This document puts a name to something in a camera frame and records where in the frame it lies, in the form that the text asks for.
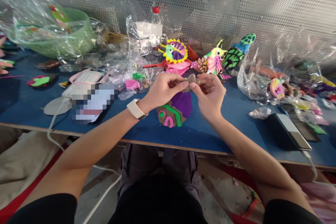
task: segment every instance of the blue table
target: blue table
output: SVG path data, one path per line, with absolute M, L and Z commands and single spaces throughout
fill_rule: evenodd
M 25 75 L 22 78 L 0 79 L 0 124 L 31 130 L 47 131 L 52 116 L 45 115 L 43 108 L 51 100 L 60 97 L 64 89 L 58 83 L 67 81 L 74 73 L 59 72 L 58 69 L 42 70 L 34 65 L 47 60 L 32 51 L 21 51 L 6 59 L 16 62 L 9 75 Z M 52 85 L 35 90 L 26 81 L 43 73 L 59 73 L 58 79 Z M 275 143 L 272 134 L 262 120 L 253 119 L 248 113 L 260 107 L 237 88 L 236 79 L 227 81 L 227 89 L 222 105 L 222 114 L 246 136 L 267 150 L 281 162 L 308 163 L 299 151 L 283 151 Z M 103 121 L 118 114 L 126 108 L 131 99 L 141 99 L 145 94 L 137 94 L 132 98 L 116 100 Z M 148 117 L 141 120 L 122 141 L 162 147 L 180 148 L 203 153 L 232 155 L 228 146 L 218 137 L 210 125 L 203 119 L 198 108 L 197 98 L 192 93 L 193 110 L 182 127 L 172 129 L 160 126 L 157 114 L 152 111 Z M 276 107 L 270 106 L 278 113 Z M 310 152 L 313 162 L 321 167 L 336 167 L 336 116 L 334 111 L 323 109 L 324 116 L 332 126 L 323 127 L 328 135 L 322 135 L 322 142 L 310 142 L 313 151 Z M 71 112 L 56 118 L 54 130 L 58 133 L 82 135 L 94 125 L 77 125 L 71 119 Z

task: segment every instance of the watch strap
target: watch strap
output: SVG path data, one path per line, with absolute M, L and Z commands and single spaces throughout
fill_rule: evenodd
M 134 99 L 129 104 L 127 104 L 128 110 L 134 115 L 134 117 L 138 120 L 144 119 L 147 115 L 138 107 L 137 102 L 140 101 L 139 99 Z

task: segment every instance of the bottle cap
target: bottle cap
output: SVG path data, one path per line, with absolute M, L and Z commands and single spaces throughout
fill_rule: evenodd
M 153 13 L 159 14 L 160 13 L 160 8 L 159 7 L 153 7 Z

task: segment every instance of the forearm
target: forearm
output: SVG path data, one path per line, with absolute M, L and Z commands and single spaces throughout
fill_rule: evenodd
M 256 182 L 292 188 L 294 181 L 267 151 L 245 136 L 223 117 L 209 122 Z
M 138 102 L 138 106 L 144 113 L 148 113 L 151 110 L 143 100 Z M 137 122 L 139 120 L 126 108 L 118 115 L 77 139 L 66 149 L 55 165 L 63 169 L 91 168 Z

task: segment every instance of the shirt sleeve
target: shirt sleeve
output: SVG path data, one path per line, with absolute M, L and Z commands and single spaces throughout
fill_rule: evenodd
M 322 224 L 303 207 L 282 199 L 271 200 L 265 209 L 263 224 Z
M 75 196 L 53 194 L 22 207 L 7 224 L 74 224 L 76 208 Z

